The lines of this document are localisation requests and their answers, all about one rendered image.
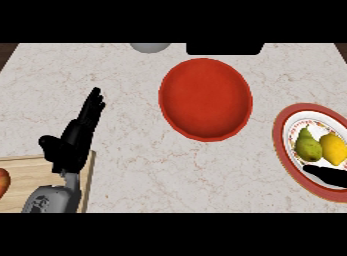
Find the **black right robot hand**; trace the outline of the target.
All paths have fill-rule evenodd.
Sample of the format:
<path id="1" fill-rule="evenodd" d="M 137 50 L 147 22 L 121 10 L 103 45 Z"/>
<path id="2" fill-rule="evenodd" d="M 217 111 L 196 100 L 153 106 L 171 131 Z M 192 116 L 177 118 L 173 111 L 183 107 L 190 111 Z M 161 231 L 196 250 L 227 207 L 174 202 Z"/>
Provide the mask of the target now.
<path id="1" fill-rule="evenodd" d="M 303 171 L 314 175 L 326 184 L 347 188 L 347 171 L 304 165 Z"/>

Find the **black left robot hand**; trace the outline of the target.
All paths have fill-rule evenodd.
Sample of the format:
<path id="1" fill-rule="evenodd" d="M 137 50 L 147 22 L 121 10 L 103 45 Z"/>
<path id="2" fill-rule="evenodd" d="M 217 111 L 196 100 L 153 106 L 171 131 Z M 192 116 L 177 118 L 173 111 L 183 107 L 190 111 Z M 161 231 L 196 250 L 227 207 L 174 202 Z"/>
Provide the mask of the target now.
<path id="1" fill-rule="evenodd" d="M 103 96 L 100 89 L 94 87 L 85 98 L 78 117 L 69 121 L 60 137 L 50 135 L 40 137 L 38 145 L 44 159 L 52 163 L 53 173 L 78 173 L 83 169 L 103 108 Z"/>

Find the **yellow lemon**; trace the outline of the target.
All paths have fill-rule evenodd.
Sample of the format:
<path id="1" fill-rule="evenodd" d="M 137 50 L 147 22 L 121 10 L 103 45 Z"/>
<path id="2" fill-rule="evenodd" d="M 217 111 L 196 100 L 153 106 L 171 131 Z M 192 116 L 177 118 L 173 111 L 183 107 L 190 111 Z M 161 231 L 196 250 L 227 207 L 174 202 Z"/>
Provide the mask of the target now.
<path id="1" fill-rule="evenodd" d="M 342 139 L 334 134 L 328 133 L 319 139 L 322 146 L 322 157 L 334 165 L 338 166 L 339 163 L 347 158 L 347 145 Z"/>

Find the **red bowl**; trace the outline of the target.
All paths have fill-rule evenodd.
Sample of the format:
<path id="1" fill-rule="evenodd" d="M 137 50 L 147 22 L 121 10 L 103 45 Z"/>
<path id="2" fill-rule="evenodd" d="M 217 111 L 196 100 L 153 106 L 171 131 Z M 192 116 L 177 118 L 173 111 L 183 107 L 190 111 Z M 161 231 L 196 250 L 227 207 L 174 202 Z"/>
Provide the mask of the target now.
<path id="1" fill-rule="evenodd" d="M 167 123 L 186 138 L 217 142 L 243 128 L 252 94 L 241 73 L 226 63 L 195 58 L 167 72 L 158 104 Z"/>

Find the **green pear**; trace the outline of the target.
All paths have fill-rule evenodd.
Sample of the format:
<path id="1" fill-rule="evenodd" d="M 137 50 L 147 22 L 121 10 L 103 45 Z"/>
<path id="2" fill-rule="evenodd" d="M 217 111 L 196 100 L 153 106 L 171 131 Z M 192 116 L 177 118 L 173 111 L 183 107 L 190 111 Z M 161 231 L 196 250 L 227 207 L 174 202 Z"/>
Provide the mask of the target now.
<path id="1" fill-rule="evenodd" d="M 322 158 L 322 146 L 307 128 L 300 130 L 294 150 L 300 158 L 307 162 L 316 162 Z"/>

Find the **wooden cutting board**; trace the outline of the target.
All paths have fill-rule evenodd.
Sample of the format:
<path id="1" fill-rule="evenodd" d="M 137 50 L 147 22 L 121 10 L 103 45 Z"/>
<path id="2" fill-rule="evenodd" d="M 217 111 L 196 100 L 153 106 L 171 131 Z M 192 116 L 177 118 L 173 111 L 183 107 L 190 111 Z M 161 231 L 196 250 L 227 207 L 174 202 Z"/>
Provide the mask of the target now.
<path id="1" fill-rule="evenodd" d="M 41 155 L 0 158 L 0 168 L 10 175 L 10 186 L 0 199 L 0 213 L 18 213 L 34 190 L 44 185 L 65 185 Z"/>

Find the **grey round object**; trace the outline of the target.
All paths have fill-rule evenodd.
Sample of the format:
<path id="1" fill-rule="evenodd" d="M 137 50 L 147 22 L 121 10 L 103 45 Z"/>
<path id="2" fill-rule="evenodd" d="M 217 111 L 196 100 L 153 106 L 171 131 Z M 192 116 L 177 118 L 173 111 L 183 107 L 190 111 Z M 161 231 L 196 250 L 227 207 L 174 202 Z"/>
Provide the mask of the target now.
<path id="1" fill-rule="evenodd" d="M 168 43 L 131 43 L 130 46 L 140 53 L 158 53 L 170 46 L 170 44 Z"/>

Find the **black appliance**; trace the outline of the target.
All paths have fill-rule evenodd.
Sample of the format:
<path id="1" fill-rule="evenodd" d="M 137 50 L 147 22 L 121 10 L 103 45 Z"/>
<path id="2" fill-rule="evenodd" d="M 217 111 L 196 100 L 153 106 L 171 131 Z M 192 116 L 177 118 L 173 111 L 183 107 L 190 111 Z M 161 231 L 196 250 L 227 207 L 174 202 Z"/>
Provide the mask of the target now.
<path id="1" fill-rule="evenodd" d="M 257 55 L 263 43 L 187 43 L 189 55 Z"/>

